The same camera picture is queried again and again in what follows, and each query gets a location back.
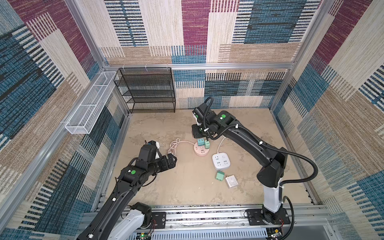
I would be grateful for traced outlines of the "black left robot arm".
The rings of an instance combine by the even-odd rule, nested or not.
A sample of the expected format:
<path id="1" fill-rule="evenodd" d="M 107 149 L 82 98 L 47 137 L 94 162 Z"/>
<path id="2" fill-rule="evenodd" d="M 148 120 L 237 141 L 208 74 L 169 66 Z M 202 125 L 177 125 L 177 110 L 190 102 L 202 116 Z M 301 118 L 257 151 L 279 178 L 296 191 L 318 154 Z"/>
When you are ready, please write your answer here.
<path id="1" fill-rule="evenodd" d="M 148 228 L 152 222 L 150 206 L 136 203 L 119 222 L 123 211 L 150 176 L 176 166 L 173 154 L 162 155 L 157 142 L 150 141 L 140 149 L 139 156 L 121 170 L 114 190 L 92 222 L 77 236 L 78 240 L 127 240 L 137 229 Z"/>

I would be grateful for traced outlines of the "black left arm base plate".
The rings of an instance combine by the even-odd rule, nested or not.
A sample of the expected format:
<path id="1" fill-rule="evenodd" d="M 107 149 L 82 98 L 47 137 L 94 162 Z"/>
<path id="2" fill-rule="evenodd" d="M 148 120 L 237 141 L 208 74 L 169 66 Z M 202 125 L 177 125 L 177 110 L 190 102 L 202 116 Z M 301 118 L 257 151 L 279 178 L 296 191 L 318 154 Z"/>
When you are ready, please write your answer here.
<path id="1" fill-rule="evenodd" d="M 164 229 L 166 226 L 167 213 L 166 212 L 151 212 L 144 214 L 144 222 L 140 229 Z"/>

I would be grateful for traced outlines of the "teal usb charger plug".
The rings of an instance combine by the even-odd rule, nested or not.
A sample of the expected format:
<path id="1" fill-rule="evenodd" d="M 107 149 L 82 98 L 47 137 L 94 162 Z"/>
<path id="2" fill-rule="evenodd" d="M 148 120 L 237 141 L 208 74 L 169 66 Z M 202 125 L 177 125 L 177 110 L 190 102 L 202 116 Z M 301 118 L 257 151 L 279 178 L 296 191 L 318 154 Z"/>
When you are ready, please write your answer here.
<path id="1" fill-rule="evenodd" d="M 204 146 L 205 145 L 205 140 L 204 139 L 198 139 L 198 146 Z"/>

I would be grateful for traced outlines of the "white usb charger plug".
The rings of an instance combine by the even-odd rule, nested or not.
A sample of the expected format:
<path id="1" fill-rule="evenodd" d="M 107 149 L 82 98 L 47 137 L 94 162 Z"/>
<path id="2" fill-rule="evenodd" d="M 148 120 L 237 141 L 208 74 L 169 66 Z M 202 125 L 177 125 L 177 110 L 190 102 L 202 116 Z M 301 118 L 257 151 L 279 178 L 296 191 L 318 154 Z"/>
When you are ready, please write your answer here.
<path id="1" fill-rule="evenodd" d="M 226 180 L 226 183 L 230 189 L 239 185 L 239 183 L 238 183 L 238 181 L 234 175 L 226 177 L 225 180 Z"/>

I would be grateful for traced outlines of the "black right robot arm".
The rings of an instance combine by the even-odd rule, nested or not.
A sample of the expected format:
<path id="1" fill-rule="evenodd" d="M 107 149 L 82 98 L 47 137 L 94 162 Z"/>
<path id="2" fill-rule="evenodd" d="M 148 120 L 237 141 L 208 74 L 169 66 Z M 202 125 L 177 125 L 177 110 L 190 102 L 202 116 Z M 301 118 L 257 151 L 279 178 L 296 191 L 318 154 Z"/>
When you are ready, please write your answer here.
<path id="1" fill-rule="evenodd" d="M 224 136 L 252 155 L 262 166 L 257 174 L 258 181 L 264 188 L 262 216 L 265 224 L 276 224 L 282 214 L 282 187 L 280 183 L 287 164 L 285 148 L 276 151 L 272 146 L 263 142 L 250 130 L 245 128 L 235 116 L 227 111 L 216 114 L 209 110 L 207 104 L 201 104 L 193 110 L 193 115 L 199 126 L 199 132 L 213 140 L 214 134 Z"/>

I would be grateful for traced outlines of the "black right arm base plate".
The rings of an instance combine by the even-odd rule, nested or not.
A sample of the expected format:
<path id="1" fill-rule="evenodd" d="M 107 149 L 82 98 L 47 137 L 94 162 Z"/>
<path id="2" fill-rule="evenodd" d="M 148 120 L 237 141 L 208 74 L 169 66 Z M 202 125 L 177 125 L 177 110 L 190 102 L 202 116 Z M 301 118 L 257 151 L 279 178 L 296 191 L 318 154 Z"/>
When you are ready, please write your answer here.
<path id="1" fill-rule="evenodd" d="M 272 213 L 264 208 L 248 209 L 245 211 L 245 217 L 248 219 L 250 226 L 281 226 L 291 224 L 291 219 L 284 208 L 280 208 L 276 213 Z"/>

